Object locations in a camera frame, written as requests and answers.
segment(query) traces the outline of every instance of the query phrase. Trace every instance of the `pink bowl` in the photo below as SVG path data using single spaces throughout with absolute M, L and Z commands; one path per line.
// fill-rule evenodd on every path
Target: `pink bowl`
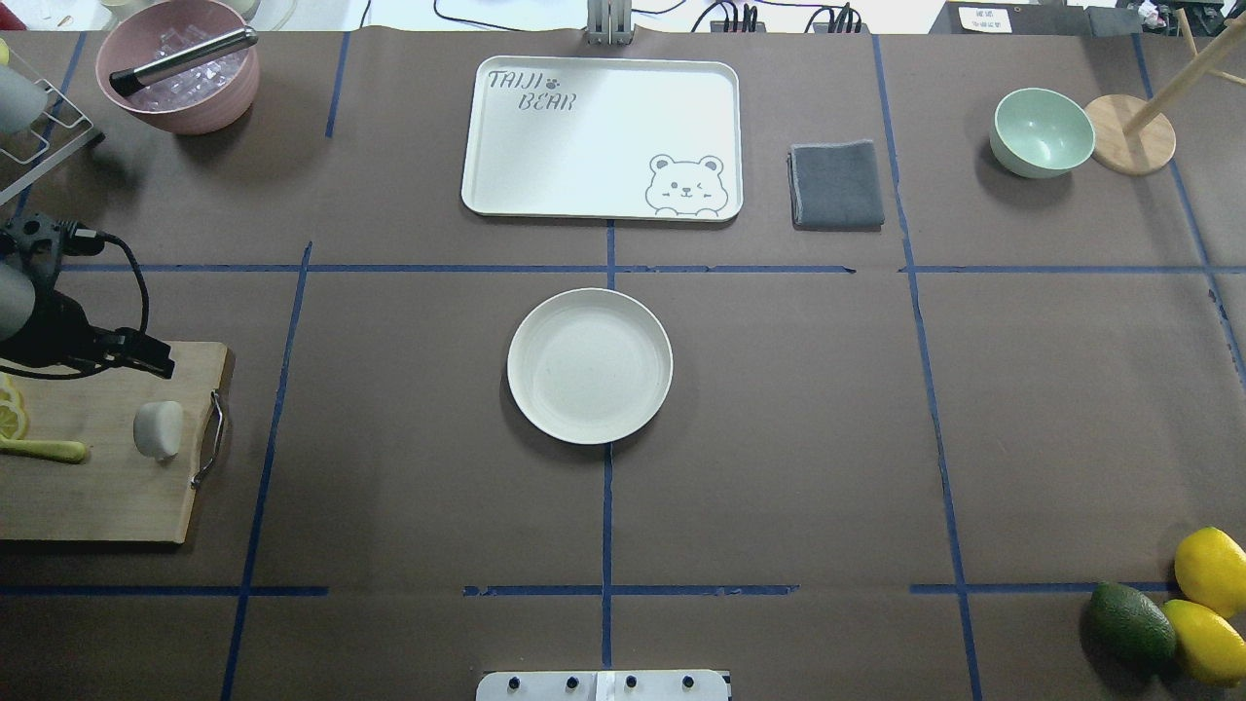
M 150 62 L 159 47 L 161 32 L 194 25 L 216 36 L 245 26 L 245 20 L 228 5 L 214 0 L 167 0 L 127 17 L 103 40 L 95 60 L 95 80 L 100 90 L 118 107 L 173 133 L 208 133 L 232 125 L 250 107 L 259 90 L 259 55 L 247 49 L 238 73 L 223 87 L 187 107 L 152 111 L 136 107 L 108 85 L 113 71 Z

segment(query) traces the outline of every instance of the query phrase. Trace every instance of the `wooden round base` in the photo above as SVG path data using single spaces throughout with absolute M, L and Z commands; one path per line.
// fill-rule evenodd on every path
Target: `wooden round base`
M 1104 95 L 1087 105 L 1094 125 L 1094 158 L 1125 174 L 1149 174 L 1163 168 L 1176 152 L 1176 131 L 1163 113 L 1135 133 L 1125 125 L 1146 102 L 1133 95 Z

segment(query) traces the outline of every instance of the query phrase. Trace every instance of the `ice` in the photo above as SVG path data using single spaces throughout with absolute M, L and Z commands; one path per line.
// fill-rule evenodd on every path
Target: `ice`
M 169 27 L 159 36 L 161 45 L 152 59 L 163 59 L 188 46 L 202 44 L 212 36 L 191 25 L 181 31 Z M 247 51 L 234 51 L 202 66 L 184 70 L 130 96 L 130 103 L 140 110 L 164 112 L 188 107 L 221 90 L 242 67 Z

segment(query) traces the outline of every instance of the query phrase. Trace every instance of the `round plate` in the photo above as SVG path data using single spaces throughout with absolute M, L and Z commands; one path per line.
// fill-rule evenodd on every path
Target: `round plate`
M 648 423 L 670 390 L 670 340 L 644 304 L 611 289 L 556 294 L 511 339 L 506 377 L 549 436 L 594 446 Z

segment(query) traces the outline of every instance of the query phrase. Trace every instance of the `green handle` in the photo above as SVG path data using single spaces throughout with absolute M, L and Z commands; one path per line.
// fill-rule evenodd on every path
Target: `green handle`
M 86 446 L 77 441 L 11 441 L 0 438 L 0 453 L 76 464 L 86 461 L 87 452 Z

